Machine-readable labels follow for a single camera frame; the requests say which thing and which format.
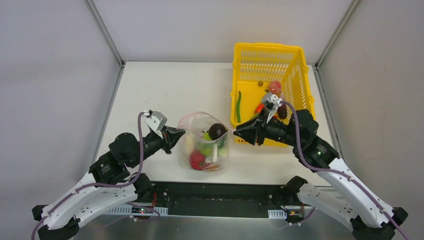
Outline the white toy radish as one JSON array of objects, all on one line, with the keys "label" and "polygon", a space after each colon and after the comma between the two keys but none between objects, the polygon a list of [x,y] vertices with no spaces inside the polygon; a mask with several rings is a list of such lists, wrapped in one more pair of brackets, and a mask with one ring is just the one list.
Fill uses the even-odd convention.
[{"label": "white toy radish", "polygon": [[215,143],[212,145],[209,145],[207,148],[205,162],[207,164],[216,164],[218,162],[218,157],[219,157],[218,145]]},{"label": "white toy radish", "polygon": [[226,157],[229,155],[229,144],[228,141],[224,138],[222,138],[218,143],[217,143],[217,153],[219,157]]}]

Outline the dark toy avocado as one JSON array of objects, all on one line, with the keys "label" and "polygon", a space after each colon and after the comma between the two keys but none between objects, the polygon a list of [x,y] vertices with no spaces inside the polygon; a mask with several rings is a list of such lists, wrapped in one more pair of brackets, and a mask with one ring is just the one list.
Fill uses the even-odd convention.
[{"label": "dark toy avocado", "polygon": [[225,133],[228,132],[228,129],[221,123],[214,123],[208,129],[208,135],[211,140],[217,140],[221,138]]}]

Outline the clear pink zip top bag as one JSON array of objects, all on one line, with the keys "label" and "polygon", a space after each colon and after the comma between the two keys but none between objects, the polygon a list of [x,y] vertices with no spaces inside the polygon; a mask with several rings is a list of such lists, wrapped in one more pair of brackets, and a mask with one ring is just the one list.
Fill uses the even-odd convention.
[{"label": "clear pink zip top bag", "polygon": [[179,163],[200,172],[217,172],[229,163],[232,130],[203,111],[182,117],[178,128],[185,131],[179,142]]}]

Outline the red toy bell pepper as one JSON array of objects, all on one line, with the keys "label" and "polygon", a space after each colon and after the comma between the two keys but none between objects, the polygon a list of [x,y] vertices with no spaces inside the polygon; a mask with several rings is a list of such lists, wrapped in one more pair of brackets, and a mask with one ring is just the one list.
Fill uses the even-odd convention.
[{"label": "red toy bell pepper", "polygon": [[206,157],[199,151],[194,150],[189,156],[189,164],[192,169],[202,171],[209,164],[206,162]]}]

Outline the green toy apple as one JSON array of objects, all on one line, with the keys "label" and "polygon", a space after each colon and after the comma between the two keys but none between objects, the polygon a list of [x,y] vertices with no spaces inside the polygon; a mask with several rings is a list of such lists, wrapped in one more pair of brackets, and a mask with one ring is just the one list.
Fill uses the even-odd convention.
[{"label": "green toy apple", "polygon": [[204,155],[206,157],[207,156],[207,151],[208,151],[207,150],[208,146],[214,144],[215,142],[213,140],[211,140],[208,132],[204,132],[203,133],[202,139],[205,140],[205,142],[204,141],[200,141],[199,142],[199,144],[198,144],[198,150],[200,151],[200,153],[202,155]]}]

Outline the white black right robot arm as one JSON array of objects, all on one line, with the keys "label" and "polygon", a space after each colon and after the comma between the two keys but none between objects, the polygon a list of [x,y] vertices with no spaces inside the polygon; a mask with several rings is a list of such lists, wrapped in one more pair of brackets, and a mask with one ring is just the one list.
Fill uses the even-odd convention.
[{"label": "white black right robot arm", "polygon": [[402,207],[393,207],[373,193],[347,166],[327,141],[318,136],[318,123],[306,110],[297,110],[288,123],[261,111],[256,117],[238,125],[234,135],[251,145],[273,140],[292,146],[299,162],[327,181],[341,198],[320,192],[305,179],[295,176],[286,185],[284,200],[299,202],[327,214],[344,225],[357,240],[390,240],[396,233],[407,234],[401,226],[408,217]]}]

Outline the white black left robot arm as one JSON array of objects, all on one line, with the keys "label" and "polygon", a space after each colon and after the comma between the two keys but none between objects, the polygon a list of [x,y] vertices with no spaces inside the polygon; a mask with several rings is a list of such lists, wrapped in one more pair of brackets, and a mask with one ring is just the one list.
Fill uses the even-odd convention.
[{"label": "white black left robot arm", "polygon": [[186,133],[184,129],[163,126],[147,136],[124,132],[109,144],[109,150],[94,162],[83,177],[64,196],[49,205],[32,208],[37,224],[30,238],[69,240],[87,223],[122,204],[147,202],[153,186],[142,173],[143,162],[163,150],[172,148]]}]

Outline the purple toy eggplant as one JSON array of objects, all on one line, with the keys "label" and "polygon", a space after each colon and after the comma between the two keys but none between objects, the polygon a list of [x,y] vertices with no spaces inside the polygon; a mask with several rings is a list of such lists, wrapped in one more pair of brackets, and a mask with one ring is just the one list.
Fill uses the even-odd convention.
[{"label": "purple toy eggplant", "polygon": [[[283,93],[281,93],[280,95],[279,95],[279,97],[283,100],[283,101],[285,101],[286,100],[286,97],[285,97],[285,95],[283,94]],[[281,119],[281,120],[285,120],[286,118],[287,118],[287,116],[288,116],[288,110],[287,110],[287,105],[286,104],[282,104],[278,109],[277,109],[277,115],[278,115],[278,117]]]}]

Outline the orange toy carrot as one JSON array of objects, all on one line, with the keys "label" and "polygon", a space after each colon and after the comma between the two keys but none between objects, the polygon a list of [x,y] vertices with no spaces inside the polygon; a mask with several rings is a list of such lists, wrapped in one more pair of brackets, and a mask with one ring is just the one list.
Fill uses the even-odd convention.
[{"label": "orange toy carrot", "polygon": [[254,110],[254,116],[258,116],[264,107],[265,105],[263,103],[260,103]]}]

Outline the green toy bean pod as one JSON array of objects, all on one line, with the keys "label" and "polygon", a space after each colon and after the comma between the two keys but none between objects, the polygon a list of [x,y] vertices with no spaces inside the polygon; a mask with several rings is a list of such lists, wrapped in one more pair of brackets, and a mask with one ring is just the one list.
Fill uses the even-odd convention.
[{"label": "green toy bean pod", "polygon": [[241,100],[242,100],[242,93],[241,91],[238,91],[238,98],[237,98],[236,108],[235,108],[237,123],[241,123],[241,113],[240,113]]}]

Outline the toy peach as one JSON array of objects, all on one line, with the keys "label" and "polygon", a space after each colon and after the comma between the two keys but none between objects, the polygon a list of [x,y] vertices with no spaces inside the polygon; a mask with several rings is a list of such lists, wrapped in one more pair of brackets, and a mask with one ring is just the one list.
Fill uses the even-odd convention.
[{"label": "toy peach", "polygon": [[279,96],[283,92],[282,84],[277,80],[273,80],[268,84],[267,91]]}]

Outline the yellow plastic basket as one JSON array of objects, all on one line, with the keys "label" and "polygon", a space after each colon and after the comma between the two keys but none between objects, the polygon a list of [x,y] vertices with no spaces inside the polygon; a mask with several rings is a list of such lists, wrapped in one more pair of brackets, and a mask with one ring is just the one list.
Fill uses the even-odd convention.
[{"label": "yellow plastic basket", "polygon": [[234,46],[230,123],[233,127],[255,117],[262,98],[272,93],[296,110],[315,115],[305,54],[301,47],[279,43],[245,43]]}]

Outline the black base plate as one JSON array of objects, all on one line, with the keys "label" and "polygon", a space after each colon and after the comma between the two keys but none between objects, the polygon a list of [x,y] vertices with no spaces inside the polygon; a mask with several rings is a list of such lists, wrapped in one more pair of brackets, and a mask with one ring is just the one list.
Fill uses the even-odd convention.
[{"label": "black base plate", "polygon": [[305,213],[305,205],[283,185],[154,181],[134,203],[166,208],[169,216],[267,218],[273,210]]}]

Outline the aluminium frame rail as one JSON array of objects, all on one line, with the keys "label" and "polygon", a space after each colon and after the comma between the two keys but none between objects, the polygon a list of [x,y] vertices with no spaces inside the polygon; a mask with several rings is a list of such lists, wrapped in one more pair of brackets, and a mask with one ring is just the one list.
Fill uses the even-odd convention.
[{"label": "aluminium frame rail", "polygon": [[305,204],[316,207],[321,211],[346,212],[353,209],[356,212],[369,212],[375,208],[370,205],[369,199],[357,189],[334,187],[320,187],[309,185],[302,188],[299,198]]}]

